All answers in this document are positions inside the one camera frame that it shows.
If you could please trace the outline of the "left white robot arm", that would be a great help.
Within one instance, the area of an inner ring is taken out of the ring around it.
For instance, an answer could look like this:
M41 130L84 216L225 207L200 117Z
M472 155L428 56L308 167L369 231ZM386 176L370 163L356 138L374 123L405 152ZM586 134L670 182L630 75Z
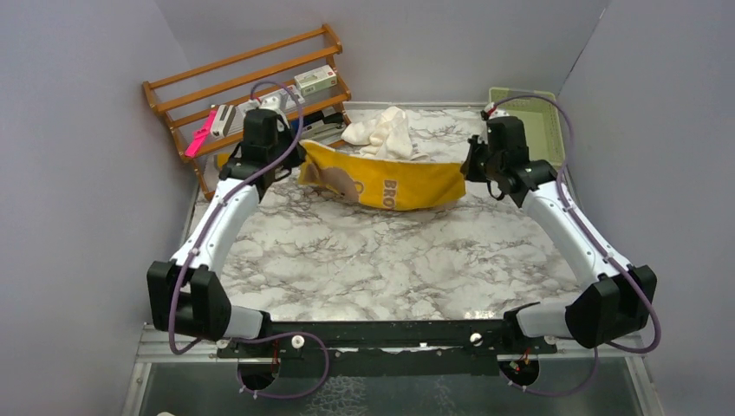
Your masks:
M239 338L247 353L265 354L272 333L268 313L232 305L219 280L237 234L254 214L277 170L290 171L304 161L299 133L273 107L244 116L244 137L220 173L216 191L192 234L167 261L152 263L146 282L153 325L166 331L172 350L181 354L176 335L195 342Z

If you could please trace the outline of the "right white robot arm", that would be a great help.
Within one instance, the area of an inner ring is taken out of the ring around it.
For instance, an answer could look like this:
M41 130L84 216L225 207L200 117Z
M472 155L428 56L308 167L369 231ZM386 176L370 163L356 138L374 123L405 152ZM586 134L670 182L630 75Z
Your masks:
M571 268L580 294L571 301L541 301L504 313L502 345L520 353L535 338L571 339L585 348L612 344L647 326L657 277L647 265L632 265L589 222L570 197L556 169L530 159L523 122L515 116L486 121L469 140L461 172L505 197L548 235Z

